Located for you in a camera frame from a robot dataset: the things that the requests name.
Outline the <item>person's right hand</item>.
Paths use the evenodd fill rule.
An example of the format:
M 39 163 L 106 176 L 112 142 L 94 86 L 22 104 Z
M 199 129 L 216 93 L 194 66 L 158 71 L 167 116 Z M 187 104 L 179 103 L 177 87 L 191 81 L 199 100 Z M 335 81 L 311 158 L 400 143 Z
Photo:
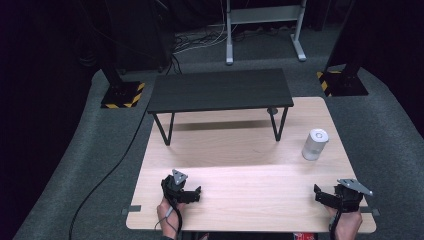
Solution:
M 355 240 L 362 224 L 360 211 L 340 213 L 334 208 L 326 206 L 330 216 L 329 231 L 331 240 Z

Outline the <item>white metal desk frame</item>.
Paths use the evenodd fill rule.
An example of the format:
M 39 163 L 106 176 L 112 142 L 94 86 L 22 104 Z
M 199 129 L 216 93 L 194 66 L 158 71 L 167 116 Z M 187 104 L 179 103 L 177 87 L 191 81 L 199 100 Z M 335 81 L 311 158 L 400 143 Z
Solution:
M 288 21 L 296 22 L 295 32 L 290 35 L 290 38 L 297 54 L 297 58 L 300 62 L 306 61 L 307 57 L 299 40 L 304 15 L 306 12 L 306 5 L 307 0 L 300 0 L 298 5 L 233 9 L 231 7 L 231 0 L 226 0 L 226 64 L 232 65 L 234 62 L 232 43 L 233 25 Z

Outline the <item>black stand with hazard tape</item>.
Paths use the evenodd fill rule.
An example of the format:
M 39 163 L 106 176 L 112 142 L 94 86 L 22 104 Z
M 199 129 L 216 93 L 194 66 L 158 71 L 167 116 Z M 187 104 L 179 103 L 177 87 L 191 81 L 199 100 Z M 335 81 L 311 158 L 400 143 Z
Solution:
M 108 109 L 135 107 L 141 98 L 145 84 L 139 81 L 124 82 L 107 58 L 100 59 L 99 64 L 109 82 L 101 107 Z
M 358 77 L 367 54 L 367 26 L 361 20 L 360 0 L 351 0 L 347 16 L 323 71 L 317 76 L 327 97 L 366 96 L 368 91 Z

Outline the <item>black desk shelf riser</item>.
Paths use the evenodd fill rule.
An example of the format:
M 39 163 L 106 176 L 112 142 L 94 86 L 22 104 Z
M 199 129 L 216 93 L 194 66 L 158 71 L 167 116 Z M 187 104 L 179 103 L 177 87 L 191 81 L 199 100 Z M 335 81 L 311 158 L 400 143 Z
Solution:
M 153 116 L 164 144 L 170 145 L 172 131 L 161 125 L 161 114 L 265 108 L 279 141 L 293 106 L 284 72 L 260 69 L 159 76 L 147 112 Z

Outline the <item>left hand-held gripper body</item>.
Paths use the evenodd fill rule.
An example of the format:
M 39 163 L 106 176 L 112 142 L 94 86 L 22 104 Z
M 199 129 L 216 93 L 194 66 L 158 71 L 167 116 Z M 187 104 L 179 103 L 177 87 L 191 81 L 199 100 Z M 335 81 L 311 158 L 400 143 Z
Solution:
M 173 203 L 189 204 L 191 196 L 197 196 L 193 191 L 185 191 L 184 186 L 188 176 L 176 169 L 161 181 L 161 187 L 165 198 Z

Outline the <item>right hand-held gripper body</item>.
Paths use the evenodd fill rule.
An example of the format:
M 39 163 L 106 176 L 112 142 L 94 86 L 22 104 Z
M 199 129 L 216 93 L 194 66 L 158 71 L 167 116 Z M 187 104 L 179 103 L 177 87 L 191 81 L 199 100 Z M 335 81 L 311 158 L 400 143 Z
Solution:
M 357 179 L 338 179 L 334 187 L 337 198 L 336 209 L 342 213 L 356 212 L 359 210 L 363 196 L 372 196 L 373 191 L 361 184 Z

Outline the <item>white cylinder canister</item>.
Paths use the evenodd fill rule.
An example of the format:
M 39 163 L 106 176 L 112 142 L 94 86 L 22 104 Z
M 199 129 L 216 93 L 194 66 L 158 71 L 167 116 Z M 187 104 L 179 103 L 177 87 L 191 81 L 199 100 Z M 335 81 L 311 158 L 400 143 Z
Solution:
M 328 142 L 329 135 L 324 129 L 312 129 L 303 146 L 302 156 L 308 161 L 316 161 Z

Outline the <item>red packet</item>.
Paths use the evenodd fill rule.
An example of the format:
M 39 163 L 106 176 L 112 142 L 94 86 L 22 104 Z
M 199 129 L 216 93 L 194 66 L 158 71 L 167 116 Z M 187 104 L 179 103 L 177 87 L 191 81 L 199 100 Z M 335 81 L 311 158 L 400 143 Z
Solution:
M 318 240 L 318 235 L 315 233 L 293 233 L 293 240 Z

